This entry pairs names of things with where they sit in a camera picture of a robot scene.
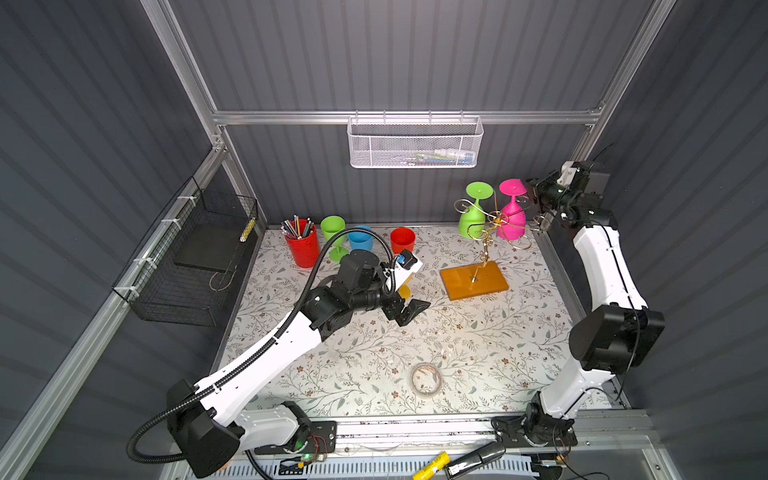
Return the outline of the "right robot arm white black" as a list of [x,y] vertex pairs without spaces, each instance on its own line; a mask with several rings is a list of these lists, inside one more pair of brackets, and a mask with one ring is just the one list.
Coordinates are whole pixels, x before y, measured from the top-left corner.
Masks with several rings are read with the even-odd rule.
[[495,417],[496,438],[506,447],[569,447],[573,425],[587,396],[638,367],[665,328],[662,313],[649,309],[624,259],[612,211],[588,194],[590,167],[567,161],[541,179],[509,180],[501,191],[529,197],[538,206],[538,226],[561,224],[572,231],[588,280],[592,310],[569,333],[571,357],[551,384],[537,391],[519,417]]

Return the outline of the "blue wine glass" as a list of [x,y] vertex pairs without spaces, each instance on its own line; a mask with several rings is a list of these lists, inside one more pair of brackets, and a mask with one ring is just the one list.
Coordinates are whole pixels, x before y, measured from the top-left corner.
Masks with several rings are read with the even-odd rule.
[[371,251],[373,249],[374,238],[368,234],[362,232],[362,229],[369,230],[368,226],[358,226],[358,231],[348,234],[348,241],[351,250],[364,250]]

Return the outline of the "red wine glass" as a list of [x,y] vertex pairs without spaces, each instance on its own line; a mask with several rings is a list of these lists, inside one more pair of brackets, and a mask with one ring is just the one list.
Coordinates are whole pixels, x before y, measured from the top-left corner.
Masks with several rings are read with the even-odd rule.
[[395,255],[399,255],[405,250],[413,252],[416,234],[410,228],[398,227],[390,233],[390,241]]

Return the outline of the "pink wine glass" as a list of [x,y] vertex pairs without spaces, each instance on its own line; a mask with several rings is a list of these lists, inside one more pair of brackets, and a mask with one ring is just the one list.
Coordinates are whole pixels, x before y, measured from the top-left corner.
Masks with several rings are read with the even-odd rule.
[[507,241],[515,241],[525,234],[527,224],[526,214],[518,204],[517,199],[527,193],[520,179],[508,179],[499,186],[500,192],[510,198],[509,203],[501,210],[502,224],[497,230],[498,237]]

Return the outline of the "gold rack with orange base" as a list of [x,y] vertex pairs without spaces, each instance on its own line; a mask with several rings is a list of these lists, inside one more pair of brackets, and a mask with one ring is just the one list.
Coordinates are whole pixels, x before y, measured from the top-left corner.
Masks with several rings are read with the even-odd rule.
[[[460,203],[468,198],[454,202],[454,209],[460,216],[462,212]],[[478,263],[446,268],[440,271],[440,278],[451,301],[500,293],[509,289],[501,268],[490,256],[490,247],[494,244],[495,238],[498,238],[497,230],[502,224],[502,213],[498,208],[495,191],[490,198],[481,200],[480,206],[486,214],[483,235],[479,239],[470,240],[479,242],[482,246],[481,260]],[[534,231],[536,228],[527,223],[525,234],[521,238],[527,238],[529,245],[532,245],[532,240],[528,237],[528,233]]]

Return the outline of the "green wine glass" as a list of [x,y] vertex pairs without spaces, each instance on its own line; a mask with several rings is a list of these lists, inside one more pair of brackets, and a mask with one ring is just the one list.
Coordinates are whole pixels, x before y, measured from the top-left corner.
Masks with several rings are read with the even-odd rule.
[[476,240],[482,237],[486,222],[486,214],[480,206],[480,201],[490,198],[494,190],[488,183],[475,181],[470,183],[465,191],[469,198],[460,203],[462,212],[458,231],[461,236]]
[[341,232],[346,228],[345,220],[336,215],[327,216],[322,220],[320,227],[326,241],[323,246],[326,250],[325,255],[331,261],[339,263],[349,253],[343,246],[346,236],[341,235]]

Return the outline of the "yellow wine glass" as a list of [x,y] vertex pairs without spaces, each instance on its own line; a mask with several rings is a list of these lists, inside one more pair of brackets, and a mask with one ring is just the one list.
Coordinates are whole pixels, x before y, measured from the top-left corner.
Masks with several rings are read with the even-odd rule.
[[404,284],[398,288],[398,294],[404,299],[409,300],[412,296],[410,288]]

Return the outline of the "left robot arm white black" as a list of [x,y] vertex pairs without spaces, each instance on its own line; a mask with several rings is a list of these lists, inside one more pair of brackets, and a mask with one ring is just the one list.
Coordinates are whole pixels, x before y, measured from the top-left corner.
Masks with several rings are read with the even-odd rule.
[[337,272],[316,280],[314,264],[286,316],[235,360],[194,384],[181,380],[168,392],[168,407],[141,425],[128,439],[127,457],[140,464],[184,461],[198,478],[222,469],[239,452],[265,446],[296,447],[311,422],[285,402],[264,413],[247,404],[296,359],[348,325],[358,311],[379,309],[404,327],[430,304],[407,301],[399,293],[423,262],[411,250],[399,253],[376,232],[384,248],[380,260],[370,251],[343,256]]

